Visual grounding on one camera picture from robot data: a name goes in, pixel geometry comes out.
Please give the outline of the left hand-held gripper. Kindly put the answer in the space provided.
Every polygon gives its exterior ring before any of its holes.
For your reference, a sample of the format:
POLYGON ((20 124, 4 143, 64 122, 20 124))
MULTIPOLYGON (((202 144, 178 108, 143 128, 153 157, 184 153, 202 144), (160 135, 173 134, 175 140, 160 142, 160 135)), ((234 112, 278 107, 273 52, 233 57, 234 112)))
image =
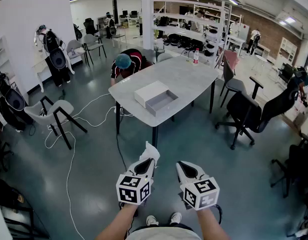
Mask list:
POLYGON ((153 158, 141 159, 133 163, 117 180, 118 201, 138 206, 146 201, 151 195, 154 169, 153 158))

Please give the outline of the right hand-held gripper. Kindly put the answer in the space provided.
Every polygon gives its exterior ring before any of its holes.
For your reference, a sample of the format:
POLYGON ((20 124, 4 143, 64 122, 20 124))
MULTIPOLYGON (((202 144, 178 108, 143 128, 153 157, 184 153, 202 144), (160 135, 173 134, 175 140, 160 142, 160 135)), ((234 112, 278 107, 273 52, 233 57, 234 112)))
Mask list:
POLYGON ((217 204, 220 188, 214 179, 204 170, 193 163, 178 161, 176 170, 182 200, 196 211, 215 206, 217 204))

